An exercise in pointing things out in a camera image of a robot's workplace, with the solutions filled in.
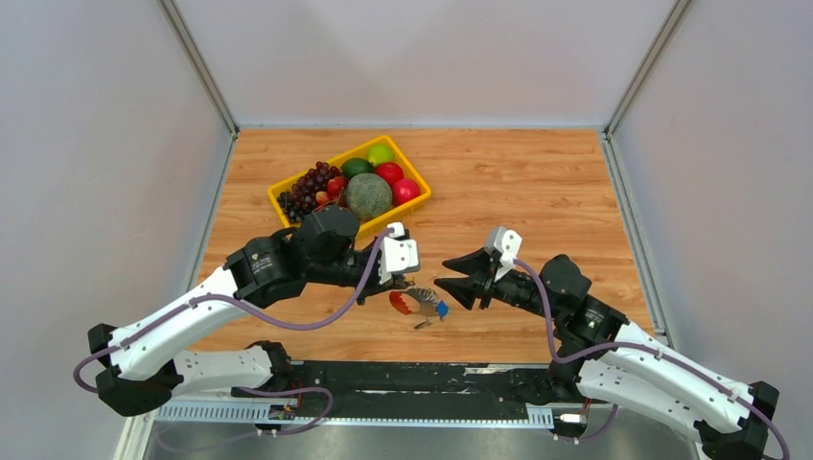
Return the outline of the blue key tag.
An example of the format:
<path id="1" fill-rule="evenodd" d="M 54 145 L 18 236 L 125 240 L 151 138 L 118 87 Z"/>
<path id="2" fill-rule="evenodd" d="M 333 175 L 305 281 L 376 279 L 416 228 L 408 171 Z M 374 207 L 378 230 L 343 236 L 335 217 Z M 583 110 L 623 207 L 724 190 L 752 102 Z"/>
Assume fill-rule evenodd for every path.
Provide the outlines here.
<path id="1" fill-rule="evenodd" d="M 435 312 L 440 319 L 443 319 L 448 315 L 449 308 L 443 301 L 441 301 L 435 306 Z"/>

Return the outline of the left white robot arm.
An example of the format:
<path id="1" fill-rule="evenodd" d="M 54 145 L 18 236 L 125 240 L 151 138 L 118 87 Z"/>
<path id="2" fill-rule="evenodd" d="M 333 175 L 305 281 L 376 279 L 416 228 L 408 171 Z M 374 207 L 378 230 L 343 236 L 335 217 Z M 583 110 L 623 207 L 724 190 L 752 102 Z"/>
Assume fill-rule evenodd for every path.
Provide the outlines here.
<path id="1" fill-rule="evenodd" d="M 270 321 L 268 308 L 298 297 L 309 284 L 350 288 L 351 304 L 409 287 L 420 268 L 418 244 L 400 222 L 366 247 L 355 247 L 360 222 L 328 206 L 304 221 L 250 240 L 206 279 L 153 314 L 124 327 L 90 329 L 91 358 L 102 365 L 89 391 L 131 417 L 192 393 L 284 397 L 292 389 L 290 357 L 277 342 L 233 352 L 195 352 L 192 345 L 240 318 Z"/>

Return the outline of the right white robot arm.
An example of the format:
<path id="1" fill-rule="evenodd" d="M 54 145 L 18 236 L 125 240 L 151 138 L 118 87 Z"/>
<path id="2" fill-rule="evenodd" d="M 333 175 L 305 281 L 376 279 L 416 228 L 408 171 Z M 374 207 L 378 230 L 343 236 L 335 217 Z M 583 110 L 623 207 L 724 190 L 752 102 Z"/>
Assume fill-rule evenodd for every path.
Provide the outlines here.
<path id="1" fill-rule="evenodd" d="M 543 317 L 552 362 L 553 396 L 576 395 L 657 421 L 700 446 L 709 459 L 763 459 L 774 437 L 784 459 L 790 448 L 773 417 L 778 390 L 710 371 L 590 295 L 592 282 L 567 255 L 534 271 L 495 249 L 447 260 L 456 278 L 435 285 L 465 309 L 493 300 Z"/>

